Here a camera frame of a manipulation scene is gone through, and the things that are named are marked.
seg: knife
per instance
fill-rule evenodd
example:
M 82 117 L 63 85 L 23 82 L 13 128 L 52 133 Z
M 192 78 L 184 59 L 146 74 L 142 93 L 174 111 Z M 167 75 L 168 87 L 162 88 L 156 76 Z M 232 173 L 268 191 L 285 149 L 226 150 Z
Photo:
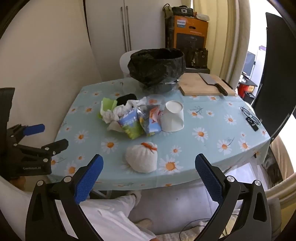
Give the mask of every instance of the knife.
M 199 75 L 208 85 L 216 86 L 220 93 L 222 93 L 224 96 L 228 96 L 227 91 L 221 85 L 219 85 L 209 74 L 199 73 Z

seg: eyeglasses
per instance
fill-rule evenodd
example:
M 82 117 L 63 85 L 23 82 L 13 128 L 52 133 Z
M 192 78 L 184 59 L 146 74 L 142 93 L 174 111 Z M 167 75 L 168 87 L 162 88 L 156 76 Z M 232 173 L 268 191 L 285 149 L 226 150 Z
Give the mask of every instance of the eyeglasses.
M 252 121 L 255 122 L 255 124 L 261 125 L 260 121 L 255 116 L 253 116 L 246 108 L 241 107 L 241 110 L 245 114 L 245 116 L 251 118 Z

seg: knife handle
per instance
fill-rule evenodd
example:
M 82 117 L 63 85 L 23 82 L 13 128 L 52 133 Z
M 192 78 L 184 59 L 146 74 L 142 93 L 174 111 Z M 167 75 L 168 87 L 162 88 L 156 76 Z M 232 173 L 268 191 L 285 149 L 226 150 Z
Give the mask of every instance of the knife handle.
M 224 88 L 221 85 L 216 83 L 215 86 L 217 87 L 220 93 L 222 93 L 224 96 L 228 96 L 228 93 L 226 92 L 226 90 L 224 90 Z

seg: chair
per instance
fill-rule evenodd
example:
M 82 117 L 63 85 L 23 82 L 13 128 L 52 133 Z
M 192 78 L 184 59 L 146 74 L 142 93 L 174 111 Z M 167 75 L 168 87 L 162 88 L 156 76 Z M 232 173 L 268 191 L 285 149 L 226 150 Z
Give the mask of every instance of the chair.
M 135 52 L 138 52 L 140 50 L 132 50 L 124 53 L 119 60 L 121 71 L 123 72 L 123 77 L 130 77 L 129 70 L 128 70 L 128 63 L 131 60 L 131 55 Z

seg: wooden cutting board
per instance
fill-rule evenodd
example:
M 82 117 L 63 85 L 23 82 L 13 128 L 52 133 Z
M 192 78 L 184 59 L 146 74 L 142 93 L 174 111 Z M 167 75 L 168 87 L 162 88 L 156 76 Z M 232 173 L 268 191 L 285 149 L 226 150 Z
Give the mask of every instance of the wooden cutting board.
M 229 96 L 235 95 L 234 90 L 232 90 L 218 76 L 211 74 L 211 77 L 227 91 Z M 185 96 L 223 95 L 219 92 L 217 87 L 208 85 L 197 73 L 184 73 L 179 78 L 179 86 L 182 94 Z

